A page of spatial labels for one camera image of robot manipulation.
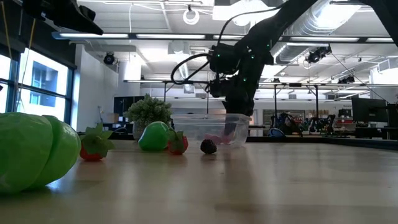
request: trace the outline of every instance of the table surface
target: table surface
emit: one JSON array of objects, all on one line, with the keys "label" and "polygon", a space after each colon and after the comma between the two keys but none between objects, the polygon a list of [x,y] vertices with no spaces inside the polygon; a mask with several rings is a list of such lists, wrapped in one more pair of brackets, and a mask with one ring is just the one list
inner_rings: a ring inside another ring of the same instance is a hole
[{"label": "table surface", "polygon": [[125,142],[45,189],[0,196],[2,223],[398,223],[398,154],[250,143],[204,155]]}]

